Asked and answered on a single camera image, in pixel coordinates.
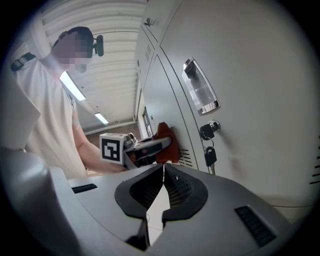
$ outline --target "black and white marker cube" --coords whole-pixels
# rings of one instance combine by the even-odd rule
[[[104,133],[100,135],[100,158],[103,161],[123,165],[125,134]]]

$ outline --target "floor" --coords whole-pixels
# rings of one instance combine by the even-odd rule
[[[165,186],[163,185],[159,194],[153,201],[153,204],[146,212],[149,241],[151,246],[163,232],[162,213],[167,209],[170,209],[169,196]]]

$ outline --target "white t-shirt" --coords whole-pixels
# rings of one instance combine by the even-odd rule
[[[49,166],[61,168],[67,179],[86,177],[72,131],[74,100],[36,58],[14,72],[14,76],[41,113],[25,150],[37,154]]]

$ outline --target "key fob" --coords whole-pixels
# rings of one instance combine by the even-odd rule
[[[208,146],[205,149],[204,159],[207,167],[212,166],[217,161],[216,151],[212,146]]]
[[[214,130],[212,129],[210,124],[205,124],[204,126],[201,126],[199,131],[201,138],[205,141],[208,141],[215,136]]]

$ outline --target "red rag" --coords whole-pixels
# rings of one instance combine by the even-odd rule
[[[165,137],[170,137],[171,143],[168,147],[155,155],[155,160],[157,164],[165,164],[167,161],[171,161],[176,164],[180,159],[176,136],[165,122],[161,122],[158,125],[157,133],[152,138],[161,139]]]

